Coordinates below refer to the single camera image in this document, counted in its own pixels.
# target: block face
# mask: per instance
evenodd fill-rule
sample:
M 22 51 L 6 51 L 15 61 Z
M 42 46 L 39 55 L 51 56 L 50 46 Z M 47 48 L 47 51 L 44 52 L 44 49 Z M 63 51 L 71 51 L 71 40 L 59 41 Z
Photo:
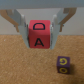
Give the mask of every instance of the block face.
M 65 56 L 58 56 L 57 59 L 58 73 L 69 74 L 70 73 L 70 58 Z
M 31 20 L 28 37 L 30 48 L 50 48 L 50 21 Z

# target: gripper arm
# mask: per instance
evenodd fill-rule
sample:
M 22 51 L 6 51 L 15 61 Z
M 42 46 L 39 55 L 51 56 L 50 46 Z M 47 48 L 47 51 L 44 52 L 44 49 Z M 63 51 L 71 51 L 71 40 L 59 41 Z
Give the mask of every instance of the gripper arm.
M 50 26 L 50 49 L 53 49 L 59 32 L 62 31 L 63 25 L 76 13 L 77 8 L 61 9 L 57 15 L 53 16 L 52 24 Z M 0 10 L 3 18 L 15 25 L 17 32 L 20 32 L 22 38 L 29 48 L 28 27 L 26 25 L 25 16 L 21 15 L 17 10 Z

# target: red block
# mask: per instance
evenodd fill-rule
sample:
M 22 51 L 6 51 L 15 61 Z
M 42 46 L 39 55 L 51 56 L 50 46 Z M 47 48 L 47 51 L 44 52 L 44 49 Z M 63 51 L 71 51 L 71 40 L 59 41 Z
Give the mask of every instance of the red block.
M 30 48 L 50 48 L 50 20 L 31 20 L 28 37 Z

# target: block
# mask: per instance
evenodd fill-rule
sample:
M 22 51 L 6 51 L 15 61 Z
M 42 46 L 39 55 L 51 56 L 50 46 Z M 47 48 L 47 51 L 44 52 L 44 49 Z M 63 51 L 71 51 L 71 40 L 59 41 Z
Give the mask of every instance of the block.
M 30 48 L 50 48 L 50 20 L 31 20 L 28 38 Z
M 62 74 L 70 74 L 70 57 L 58 56 L 57 71 Z

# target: cork surface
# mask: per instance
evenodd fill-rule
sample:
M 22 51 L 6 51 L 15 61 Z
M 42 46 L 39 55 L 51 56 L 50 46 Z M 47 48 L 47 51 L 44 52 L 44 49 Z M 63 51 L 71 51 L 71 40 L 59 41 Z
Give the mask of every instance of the cork surface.
M 57 73 L 58 56 L 70 57 L 70 75 Z M 84 36 L 58 36 L 53 50 L 39 50 L 0 35 L 0 84 L 84 84 Z

